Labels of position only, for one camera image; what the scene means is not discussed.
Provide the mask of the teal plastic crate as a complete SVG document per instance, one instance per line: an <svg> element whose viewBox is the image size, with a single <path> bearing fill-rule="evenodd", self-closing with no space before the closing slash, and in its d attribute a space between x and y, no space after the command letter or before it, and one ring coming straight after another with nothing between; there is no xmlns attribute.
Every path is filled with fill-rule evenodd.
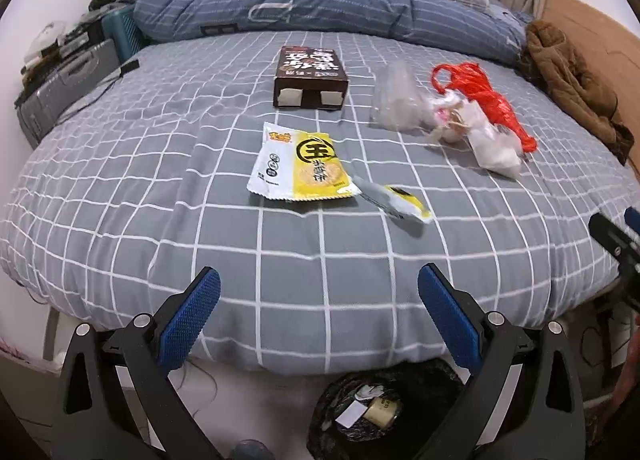
<svg viewBox="0 0 640 460"><path fill-rule="evenodd" d="M127 62L148 45L148 40L134 20L133 4L107 12L101 20L101 26L104 36L114 42L120 63Z"/></svg>

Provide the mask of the yellow instant noodle cup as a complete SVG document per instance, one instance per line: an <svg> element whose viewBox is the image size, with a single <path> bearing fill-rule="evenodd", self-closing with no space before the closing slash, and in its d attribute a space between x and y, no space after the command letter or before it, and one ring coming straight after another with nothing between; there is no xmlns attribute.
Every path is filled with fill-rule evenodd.
<svg viewBox="0 0 640 460"><path fill-rule="evenodd" d="M381 430L386 430L397 419L400 409L400 403L396 400L375 397L371 400L363 417Z"/></svg>

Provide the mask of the small yellow torn wrapper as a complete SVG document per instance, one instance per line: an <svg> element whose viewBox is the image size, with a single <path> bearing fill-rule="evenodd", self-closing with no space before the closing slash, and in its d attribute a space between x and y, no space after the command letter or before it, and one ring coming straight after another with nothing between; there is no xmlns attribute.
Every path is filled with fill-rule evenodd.
<svg viewBox="0 0 640 460"><path fill-rule="evenodd" d="M352 181L360 189L364 199L390 216L424 225L434 218L433 213L417 197L404 189L381 186L360 177L354 177Z"/></svg>

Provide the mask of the black lined trash bin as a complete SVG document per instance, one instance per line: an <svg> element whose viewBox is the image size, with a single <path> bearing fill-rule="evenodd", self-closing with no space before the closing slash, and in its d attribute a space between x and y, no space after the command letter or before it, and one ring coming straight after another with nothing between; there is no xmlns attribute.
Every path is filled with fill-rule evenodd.
<svg viewBox="0 0 640 460"><path fill-rule="evenodd" d="M463 388L440 358L345 374L318 399L307 449L315 459L412 459Z"/></svg>

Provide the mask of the wooden headboard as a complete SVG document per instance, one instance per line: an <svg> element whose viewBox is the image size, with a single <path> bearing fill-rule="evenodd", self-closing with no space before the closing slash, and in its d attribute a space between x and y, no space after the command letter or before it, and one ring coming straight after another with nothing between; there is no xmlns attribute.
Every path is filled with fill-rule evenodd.
<svg viewBox="0 0 640 460"><path fill-rule="evenodd" d="M559 27L616 92L615 117L634 135L629 160L639 174L639 38L580 0L547 0L542 18Z"/></svg>

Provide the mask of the clear bubble wrap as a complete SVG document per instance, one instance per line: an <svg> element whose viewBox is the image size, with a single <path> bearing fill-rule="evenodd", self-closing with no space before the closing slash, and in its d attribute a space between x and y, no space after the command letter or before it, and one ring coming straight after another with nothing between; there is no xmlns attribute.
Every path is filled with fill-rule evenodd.
<svg viewBox="0 0 640 460"><path fill-rule="evenodd" d="M431 126L434 108L406 61L394 61L375 73L371 123L390 131L415 131Z"/></svg>

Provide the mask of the yellow white snack wrapper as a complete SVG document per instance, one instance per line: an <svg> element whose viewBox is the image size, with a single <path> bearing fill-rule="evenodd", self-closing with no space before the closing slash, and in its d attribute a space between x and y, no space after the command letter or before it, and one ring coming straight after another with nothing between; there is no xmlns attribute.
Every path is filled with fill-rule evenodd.
<svg viewBox="0 0 640 460"><path fill-rule="evenodd" d="M262 147L246 187L272 201L338 200L361 193L328 134L268 122L262 126Z"/></svg>

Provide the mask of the clutter on suitcase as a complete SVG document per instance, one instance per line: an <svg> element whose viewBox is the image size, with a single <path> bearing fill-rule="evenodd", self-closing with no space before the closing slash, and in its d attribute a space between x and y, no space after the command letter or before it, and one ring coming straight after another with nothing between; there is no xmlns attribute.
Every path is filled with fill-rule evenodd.
<svg viewBox="0 0 640 460"><path fill-rule="evenodd" d="M48 23L34 38L24 56L21 78L24 93L28 94L73 54L98 45L106 39L102 20L134 0L92 0L88 11L72 26L65 21Z"/></svg>

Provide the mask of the clear plastic bag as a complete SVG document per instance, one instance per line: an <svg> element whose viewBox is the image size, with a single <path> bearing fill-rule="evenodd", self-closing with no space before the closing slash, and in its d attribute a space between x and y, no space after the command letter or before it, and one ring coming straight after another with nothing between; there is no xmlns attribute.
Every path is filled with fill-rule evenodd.
<svg viewBox="0 0 640 460"><path fill-rule="evenodd" d="M524 154L520 139L510 128L492 125L477 101L447 90L442 97L431 98L430 107L433 140L465 140L480 168L513 180L520 177Z"/></svg>

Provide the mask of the white earphone box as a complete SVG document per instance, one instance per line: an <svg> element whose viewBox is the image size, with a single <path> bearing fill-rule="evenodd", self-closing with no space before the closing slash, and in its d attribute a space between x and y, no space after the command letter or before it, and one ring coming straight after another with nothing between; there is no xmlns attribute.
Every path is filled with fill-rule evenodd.
<svg viewBox="0 0 640 460"><path fill-rule="evenodd" d="M364 384L354 394L352 402L335 419L343 428L351 428L365 414L375 398L384 394L383 385Z"/></svg>

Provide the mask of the brown fleece jacket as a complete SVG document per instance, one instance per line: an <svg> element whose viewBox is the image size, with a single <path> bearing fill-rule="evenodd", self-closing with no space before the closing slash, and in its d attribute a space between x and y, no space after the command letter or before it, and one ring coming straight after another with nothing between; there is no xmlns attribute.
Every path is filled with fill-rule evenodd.
<svg viewBox="0 0 640 460"><path fill-rule="evenodd" d="M592 68L567 35L549 22L535 20L525 29L526 46L516 71L576 123L598 138L625 164L634 135L615 120L618 97Z"/></svg>

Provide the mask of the blue fluffy slipper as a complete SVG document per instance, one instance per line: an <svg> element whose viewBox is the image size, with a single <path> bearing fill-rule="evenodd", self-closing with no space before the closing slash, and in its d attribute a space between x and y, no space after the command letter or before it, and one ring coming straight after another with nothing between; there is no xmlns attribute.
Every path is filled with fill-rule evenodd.
<svg viewBox="0 0 640 460"><path fill-rule="evenodd" d="M230 452L231 460L274 460L273 453L259 440L242 440Z"/></svg>

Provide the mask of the red plastic bag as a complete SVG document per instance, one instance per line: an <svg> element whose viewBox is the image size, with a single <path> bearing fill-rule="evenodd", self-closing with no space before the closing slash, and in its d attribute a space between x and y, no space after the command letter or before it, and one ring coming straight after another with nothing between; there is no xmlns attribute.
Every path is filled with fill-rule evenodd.
<svg viewBox="0 0 640 460"><path fill-rule="evenodd" d="M477 63L438 64L431 71L431 83L439 94L447 90L459 91L469 101L475 101L488 121L501 125L516 134L524 153L538 149L536 139L518 121L509 101L492 88L488 76Z"/></svg>

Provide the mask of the blue striped duvet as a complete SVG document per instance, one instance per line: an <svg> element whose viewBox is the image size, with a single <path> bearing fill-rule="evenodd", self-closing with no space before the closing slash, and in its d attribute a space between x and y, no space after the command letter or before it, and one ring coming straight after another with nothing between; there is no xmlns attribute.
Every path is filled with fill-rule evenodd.
<svg viewBox="0 0 640 460"><path fill-rule="evenodd" d="M134 22L154 42L228 32L346 32L477 56L512 66L524 26L454 0L137 0Z"/></svg>

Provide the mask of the grey checked bed sheet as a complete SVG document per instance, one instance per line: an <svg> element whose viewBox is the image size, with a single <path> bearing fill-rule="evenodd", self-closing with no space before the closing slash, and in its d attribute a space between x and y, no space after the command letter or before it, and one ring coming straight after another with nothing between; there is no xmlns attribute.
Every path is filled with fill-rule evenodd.
<svg viewBox="0 0 640 460"><path fill-rule="evenodd" d="M333 49L337 111L275 108L283 46ZM1 223L1 265L62 313L118 328L157 310L203 267L221 299L194 354L243 369L322 374L442 354L416 277L436 264L511 322L588 301L616 264L588 221L639 203L629 167L505 66L491 85L537 140L520 177L484 171L465 143L435 145L370 121L374 76L406 61L422 85L460 53L347 33L246 33L150 46L138 67L75 106L29 157ZM370 202L276 202L247 190L262 126L323 131L349 175L416 195L404 224Z"/></svg>

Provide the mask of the dark brown snack box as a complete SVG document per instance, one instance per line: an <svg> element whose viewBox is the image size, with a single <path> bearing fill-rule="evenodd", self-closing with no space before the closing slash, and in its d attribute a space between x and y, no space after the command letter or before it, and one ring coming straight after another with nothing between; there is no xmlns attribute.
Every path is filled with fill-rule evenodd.
<svg viewBox="0 0 640 460"><path fill-rule="evenodd" d="M274 76L273 106L337 111L343 108L348 83L333 49L283 46Z"/></svg>

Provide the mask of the grey suitcase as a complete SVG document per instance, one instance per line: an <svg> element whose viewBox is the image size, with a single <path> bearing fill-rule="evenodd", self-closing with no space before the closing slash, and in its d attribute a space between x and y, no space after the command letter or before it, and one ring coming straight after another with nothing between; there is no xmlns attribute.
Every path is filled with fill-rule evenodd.
<svg viewBox="0 0 640 460"><path fill-rule="evenodd" d="M59 66L27 96L22 94L15 102L16 116L29 146L36 149L65 110L118 68L114 42L107 39Z"/></svg>

